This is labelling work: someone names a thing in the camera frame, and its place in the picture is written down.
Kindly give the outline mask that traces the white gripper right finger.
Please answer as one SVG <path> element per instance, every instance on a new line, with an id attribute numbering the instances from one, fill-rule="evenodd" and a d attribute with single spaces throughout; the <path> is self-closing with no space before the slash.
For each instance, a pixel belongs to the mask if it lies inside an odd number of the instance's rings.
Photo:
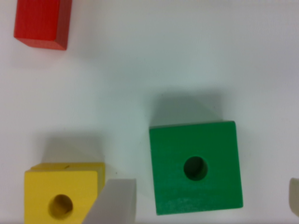
<path id="1" fill-rule="evenodd" d="M 289 206 L 299 216 L 299 178 L 292 178 L 289 184 Z"/>

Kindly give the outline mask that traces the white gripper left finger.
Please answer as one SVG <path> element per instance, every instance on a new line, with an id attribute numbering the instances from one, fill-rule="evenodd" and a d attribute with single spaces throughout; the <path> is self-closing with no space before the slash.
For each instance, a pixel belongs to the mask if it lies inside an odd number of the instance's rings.
<path id="1" fill-rule="evenodd" d="M 109 179 L 82 224 L 135 224 L 136 180 Z"/>

